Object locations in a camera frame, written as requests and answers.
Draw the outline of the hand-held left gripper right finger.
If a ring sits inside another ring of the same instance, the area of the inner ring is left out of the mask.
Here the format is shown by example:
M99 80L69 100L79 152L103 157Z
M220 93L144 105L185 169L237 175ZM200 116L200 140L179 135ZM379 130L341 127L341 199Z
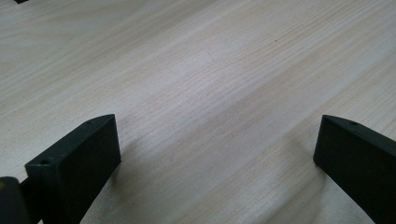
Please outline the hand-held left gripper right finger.
M313 161L375 224L396 224L396 141L324 115Z

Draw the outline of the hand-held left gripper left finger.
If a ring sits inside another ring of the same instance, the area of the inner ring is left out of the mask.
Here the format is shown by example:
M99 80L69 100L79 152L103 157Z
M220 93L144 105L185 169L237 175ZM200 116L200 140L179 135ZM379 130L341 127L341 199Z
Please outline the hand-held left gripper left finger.
M113 114L82 123L26 163L44 224L79 224L119 164Z

